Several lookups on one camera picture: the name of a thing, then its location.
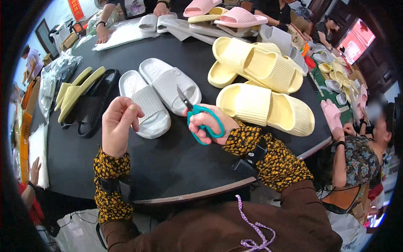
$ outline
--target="purple drawstring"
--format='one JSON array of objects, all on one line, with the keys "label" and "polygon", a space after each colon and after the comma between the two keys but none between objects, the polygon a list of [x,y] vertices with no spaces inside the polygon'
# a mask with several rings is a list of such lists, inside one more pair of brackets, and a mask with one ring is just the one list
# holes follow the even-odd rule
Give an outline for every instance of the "purple drawstring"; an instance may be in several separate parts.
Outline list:
[{"label": "purple drawstring", "polygon": [[[257,243],[254,242],[252,239],[242,240],[241,245],[249,248],[250,249],[249,251],[266,249],[267,251],[271,252],[271,250],[267,246],[270,245],[270,243],[272,243],[274,241],[274,238],[276,237],[276,232],[273,229],[266,227],[265,225],[263,225],[259,222],[256,222],[255,224],[250,223],[249,220],[246,218],[245,214],[242,212],[241,197],[239,195],[235,195],[235,197],[238,198],[238,208],[239,208],[239,211],[241,212],[242,219],[244,221],[246,221],[246,223],[248,223],[256,231],[256,233],[260,236],[260,238],[263,240],[263,243],[260,246],[258,246]],[[260,229],[257,226],[270,230],[273,233],[273,238],[270,241],[268,241],[266,239],[266,236],[264,236],[263,232],[260,231]]]}]

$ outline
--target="window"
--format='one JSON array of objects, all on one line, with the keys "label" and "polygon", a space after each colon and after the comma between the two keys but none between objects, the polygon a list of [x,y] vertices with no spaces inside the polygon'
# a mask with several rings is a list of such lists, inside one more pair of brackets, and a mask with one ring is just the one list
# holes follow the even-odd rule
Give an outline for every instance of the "window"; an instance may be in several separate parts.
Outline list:
[{"label": "window", "polygon": [[347,61],[352,65],[367,49],[375,35],[368,26],[361,20],[357,19],[353,28],[347,33],[347,36],[340,43],[338,49],[345,48],[344,55]]}]

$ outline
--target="black table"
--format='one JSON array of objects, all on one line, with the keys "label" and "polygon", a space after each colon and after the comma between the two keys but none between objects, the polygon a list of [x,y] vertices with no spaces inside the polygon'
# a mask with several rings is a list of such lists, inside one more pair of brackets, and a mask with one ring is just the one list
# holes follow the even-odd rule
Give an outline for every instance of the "black table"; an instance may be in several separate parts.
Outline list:
[{"label": "black table", "polygon": [[[178,67],[193,79],[203,95],[202,102],[215,104],[220,89],[207,82],[207,74],[215,62],[211,45],[189,38],[180,42],[171,34],[149,38],[118,46],[105,51],[92,51],[97,38],[80,45],[73,51],[83,59],[71,81],[85,68],[96,70],[100,66],[116,68],[121,74],[137,70],[148,58],[158,58]],[[245,79],[238,77],[239,82]],[[291,94],[304,101],[315,115],[315,130],[307,137],[297,137],[273,128],[265,130],[284,141],[298,157],[305,158],[326,145],[330,131],[320,104],[314,93],[310,77],[304,78],[301,89]],[[101,130],[91,139],[77,135],[77,125],[62,129],[57,123],[60,110],[50,116],[48,126],[48,173],[50,190],[69,196],[92,199],[93,158],[102,142]],[[184,117],[170,114],[169,131],[154,140],[141,138],[135,132],[129,134],[128,152],[131,158],[131,174],[136,182],[135,203],[160,203],[203,197],[245,186],[255,181],[247,174],[232,171],[239,159],[221,150],[221,146],[203,146],[196,142],[187,128]],[[37,106],[31,131],[35,131],[44,118]]]}]

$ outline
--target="red banner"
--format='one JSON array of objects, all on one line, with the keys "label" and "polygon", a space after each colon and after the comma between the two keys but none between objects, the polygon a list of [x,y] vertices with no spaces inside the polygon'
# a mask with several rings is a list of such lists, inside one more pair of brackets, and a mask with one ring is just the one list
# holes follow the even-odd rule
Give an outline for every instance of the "red banner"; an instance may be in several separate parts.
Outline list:
[{"label": "red banner", "polygon": [[80,3],[78,0],[67,0],[70,5],[71,12],[76,21],[82,19],[84,17],[83,10],[81,9]]}]

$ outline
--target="scissors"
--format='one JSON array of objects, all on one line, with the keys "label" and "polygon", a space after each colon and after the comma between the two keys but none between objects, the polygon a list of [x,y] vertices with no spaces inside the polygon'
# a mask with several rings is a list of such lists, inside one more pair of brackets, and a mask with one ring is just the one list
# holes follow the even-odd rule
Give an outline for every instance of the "scissors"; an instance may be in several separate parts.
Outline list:
[{"label": "scissors", "polygon": [[[202,129],[202,130],[206,131],[207,137],[212,137],[212,138],[223,137],[224,132],[225,132],[224,125],[222,125],[221,121],[216,116],[216,114],[214,114],[214,112],[209,108],[202,107],[202,106],[199,106],[199,105],[192,105],[190,103],[190,101],[186,98],[186,96],[182,93],[182,91],[181,91],[181,89],[179,88],[178,85],[177,85],[177,90],[178,90],[179,97],[181,98],[181,100],[186,105],[187,109],[189,110],[187,112],[187,125],[189,126],[190,117],[192,115],[197,115],[197,114],[199,114],[201,112],[206,112],[206,113],[210,114],[218,122],[218,125],[220,126],[220,129],[221,129],[221,133],[220,134],[215,134],[213,132],[213,130],[211,130],[211,128],[209,126],[206,126],[206,125],[200,125],[199,129]],[[203,143],[202,141],[200,141],[200,139],[196,136],[196,134],[194,134],[193,132],[192,132],[192,134],[200,144],[207,145],[207,144]]]}]

